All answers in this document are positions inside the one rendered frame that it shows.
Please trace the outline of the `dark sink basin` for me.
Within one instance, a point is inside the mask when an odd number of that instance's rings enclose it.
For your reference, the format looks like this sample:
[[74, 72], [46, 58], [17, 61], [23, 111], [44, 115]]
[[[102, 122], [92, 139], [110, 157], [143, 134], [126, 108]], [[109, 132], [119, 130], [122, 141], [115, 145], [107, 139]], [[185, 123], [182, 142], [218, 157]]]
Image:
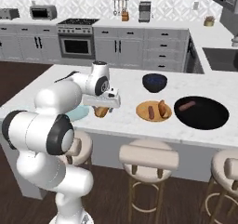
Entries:
[[203, 51], [212, 71], [238, 72], [238, 49], [204, 47]]

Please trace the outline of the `orange wooden plate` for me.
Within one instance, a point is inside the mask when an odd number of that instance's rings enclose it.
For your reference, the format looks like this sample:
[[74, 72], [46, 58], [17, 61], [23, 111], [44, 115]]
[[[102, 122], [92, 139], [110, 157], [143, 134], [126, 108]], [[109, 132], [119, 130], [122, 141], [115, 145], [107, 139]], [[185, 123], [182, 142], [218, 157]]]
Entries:
[[[146, 120], [146, 121], [150, 121], [150, 122], [163, 122], [163, 121], [165, 121], [166, 119], [168, 119], [172, 115], [172, 111], [171, 111], [170, 107], [165, 103], [166, 111], [168, 112], [169, 117], [168, 118], [162, 118], [159, 111], [158, 111], [158, 103], [160, 101], [148, 100], [148, 101], [141, 102], [140, 105], [138, 105], [137, 108], [136, 108], [136, 114], [141, 119]], [[154, 119], [152, 119], [152, 120], [149, 118], [149, 113], [148, 113], [148, 107], [149, 106], [152, 106], [153, 111], [154, 111]]]

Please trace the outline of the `light blue plate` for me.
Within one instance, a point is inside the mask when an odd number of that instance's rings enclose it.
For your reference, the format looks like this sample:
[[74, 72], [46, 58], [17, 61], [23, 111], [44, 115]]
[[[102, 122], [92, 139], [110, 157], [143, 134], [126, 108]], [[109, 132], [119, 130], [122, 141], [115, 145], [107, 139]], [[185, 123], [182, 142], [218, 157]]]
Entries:
[[89, 107], [85, 105], [79, 105], [74, 110], [67, 112], [66, 115], [72, 122], [83, 119], [89, 114]]

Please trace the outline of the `potted plant in yellow pot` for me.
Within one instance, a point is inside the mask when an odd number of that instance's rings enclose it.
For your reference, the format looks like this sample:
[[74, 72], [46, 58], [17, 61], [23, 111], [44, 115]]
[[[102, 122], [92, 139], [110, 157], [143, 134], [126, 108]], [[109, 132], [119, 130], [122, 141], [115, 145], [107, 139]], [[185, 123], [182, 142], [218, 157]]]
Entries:
[[212, 27], [214, 24], [215, 24], [215, 17], [214, 16], [205, 17], [204, 26]]

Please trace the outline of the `brown bread bun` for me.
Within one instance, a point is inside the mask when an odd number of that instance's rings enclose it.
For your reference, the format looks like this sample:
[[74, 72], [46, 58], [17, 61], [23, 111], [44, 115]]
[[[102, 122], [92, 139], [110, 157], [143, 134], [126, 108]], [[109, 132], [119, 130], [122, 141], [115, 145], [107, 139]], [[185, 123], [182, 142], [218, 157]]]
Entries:
[[107, 107], [98, 107], [94, 109], [94, 113], [97, 117], [103, 118], [107, 114], [108, 110], [109, 109]]
[[168, 112], [166, 111], [166, 105], [165, 105], [165, 102], [163, 100], [161, 100], [159, 103], [158, 103], [158, 111], [161, 115], [162, 118], [168, 118], [169, 117], [169, 114]]

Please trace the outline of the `beige round bar stool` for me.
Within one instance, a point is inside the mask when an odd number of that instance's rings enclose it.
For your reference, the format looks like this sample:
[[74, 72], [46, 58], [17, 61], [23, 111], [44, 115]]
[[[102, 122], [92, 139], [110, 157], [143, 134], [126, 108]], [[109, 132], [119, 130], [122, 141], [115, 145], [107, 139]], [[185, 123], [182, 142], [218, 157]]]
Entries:
[[[136, 139], [122, 145], [119, 161], [129, 175], [128, 222], [132, 220], [132, 212], [155, 213], [154, 224], [159, 224], [165, 181], [179, 167], [179, 153], [162, 141]], [[138, 185], [151, 185], [157, 191], [155, 207], [141, 209], [134, 204], [135, 188]]]
[[66, 165], [88, 164], [92, 167], [91, 155], [93, 151], [93, 141], [84, 131], [75, 130], [71, 148], [59, 158]]
[[216, 215], [225, 198], [232, 201], [227, 216], [238, 208], [238, 149], [217, 152], [210, 166], [210, 179], [201, 203], [200, 212], [206, 211], [209, 224], [222, 224]]

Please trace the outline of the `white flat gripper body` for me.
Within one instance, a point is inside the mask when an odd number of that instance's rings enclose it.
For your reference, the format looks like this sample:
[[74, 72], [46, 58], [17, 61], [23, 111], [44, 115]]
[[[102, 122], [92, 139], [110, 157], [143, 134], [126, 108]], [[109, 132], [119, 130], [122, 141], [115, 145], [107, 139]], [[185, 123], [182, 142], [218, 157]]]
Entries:
[[102, 96], [94, 97], [84, 95], [83, 104], [95, 107], [119, 108], [121, 106], [121, 98], [120, 96], [116, 96], [115, 98], [104, 98]]

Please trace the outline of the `large black bowl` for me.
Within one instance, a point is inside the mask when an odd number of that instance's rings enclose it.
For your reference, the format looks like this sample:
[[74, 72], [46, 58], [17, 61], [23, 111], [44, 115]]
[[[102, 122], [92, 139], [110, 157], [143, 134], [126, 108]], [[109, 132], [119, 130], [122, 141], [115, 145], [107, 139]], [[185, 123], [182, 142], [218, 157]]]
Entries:
[[[196, 104], [184, 112], [179, 111], [179, 106], [189, 101]], [[228, 109], [216, 100], [188, 96], [178, 99], [174, 104], [174, 112], [177, 118], [189, 127], [200, 130], [212, 130], [222, 127], [230, 117]]]

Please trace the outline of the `silver coffee machine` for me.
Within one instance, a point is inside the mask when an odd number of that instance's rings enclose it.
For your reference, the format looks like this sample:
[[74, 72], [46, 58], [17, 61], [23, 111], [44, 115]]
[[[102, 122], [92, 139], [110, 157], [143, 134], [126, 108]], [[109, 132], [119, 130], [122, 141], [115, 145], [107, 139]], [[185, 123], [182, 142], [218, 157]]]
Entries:
[[151, 20], [152, 2], [139, 2], [139, 22], [149, 22]]

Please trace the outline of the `rail with hanging utensils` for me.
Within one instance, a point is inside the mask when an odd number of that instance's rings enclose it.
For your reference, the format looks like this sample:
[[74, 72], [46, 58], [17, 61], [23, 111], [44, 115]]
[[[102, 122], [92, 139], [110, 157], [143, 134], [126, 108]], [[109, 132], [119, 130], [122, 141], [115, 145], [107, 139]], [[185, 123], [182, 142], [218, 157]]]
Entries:
[[127, 12], [128, 0], [112, 0], [113, 1], [113, 15], [122, 16]]

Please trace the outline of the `grey base cupboard run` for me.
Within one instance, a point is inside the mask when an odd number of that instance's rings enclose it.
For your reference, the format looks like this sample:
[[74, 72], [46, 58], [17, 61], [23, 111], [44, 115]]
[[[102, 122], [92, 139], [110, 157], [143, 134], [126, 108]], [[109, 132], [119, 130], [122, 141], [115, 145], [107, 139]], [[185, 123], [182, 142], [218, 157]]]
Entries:
[[110, 67], [184, 71], [187, 30], [96, 27], [94, 35], [96, 59]]
[[29, 63], [60, 63], [55, 25], [0, 24], [0, 60]]

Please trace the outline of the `dark blue bowl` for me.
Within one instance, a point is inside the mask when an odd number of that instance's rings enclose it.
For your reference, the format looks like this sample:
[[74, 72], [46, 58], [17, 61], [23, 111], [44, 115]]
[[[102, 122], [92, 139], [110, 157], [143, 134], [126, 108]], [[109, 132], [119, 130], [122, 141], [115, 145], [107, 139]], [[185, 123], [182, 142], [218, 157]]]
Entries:
[[142, 77], [143, 86], [151, 93], [162, 91], [167, 84], [167, 78], [159, 73], [148, 73]]

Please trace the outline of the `silver toaster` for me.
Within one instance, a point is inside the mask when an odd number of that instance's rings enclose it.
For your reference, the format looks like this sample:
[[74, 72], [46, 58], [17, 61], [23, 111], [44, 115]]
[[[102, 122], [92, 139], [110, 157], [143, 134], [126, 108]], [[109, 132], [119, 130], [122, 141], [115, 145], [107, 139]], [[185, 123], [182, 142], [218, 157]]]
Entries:
[[0, 8], [0, 20], [13, 20], [20, 16], [17, 8]]

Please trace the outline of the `silver toaster oven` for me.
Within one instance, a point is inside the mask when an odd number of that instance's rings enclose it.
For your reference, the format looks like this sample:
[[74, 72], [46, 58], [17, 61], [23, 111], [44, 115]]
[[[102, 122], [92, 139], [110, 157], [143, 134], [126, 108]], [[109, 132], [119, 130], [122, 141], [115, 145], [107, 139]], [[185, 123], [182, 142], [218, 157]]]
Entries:
[[33, 20], [53, 20], [58, 16], [54, 5], [30, 6], [30, 14]]

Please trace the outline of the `steel range with oven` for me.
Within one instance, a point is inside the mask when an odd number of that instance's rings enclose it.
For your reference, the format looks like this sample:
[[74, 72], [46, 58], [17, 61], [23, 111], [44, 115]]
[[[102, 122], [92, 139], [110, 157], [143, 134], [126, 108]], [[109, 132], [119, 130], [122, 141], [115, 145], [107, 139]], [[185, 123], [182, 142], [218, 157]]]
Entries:
[[57, 24], [61, 56], [67, 59], [94, 59], [92, 25], [98, 19], [66, 19]]

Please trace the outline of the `grey wall cupboard with glass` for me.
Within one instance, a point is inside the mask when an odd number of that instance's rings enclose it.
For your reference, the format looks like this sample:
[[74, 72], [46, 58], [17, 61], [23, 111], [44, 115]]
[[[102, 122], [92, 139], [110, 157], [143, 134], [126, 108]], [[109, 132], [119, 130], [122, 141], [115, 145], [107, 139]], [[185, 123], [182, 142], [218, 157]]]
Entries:
[[238, 0], [213, 0], [223, 6], [220, 23], [233, 35], [238, 33]]

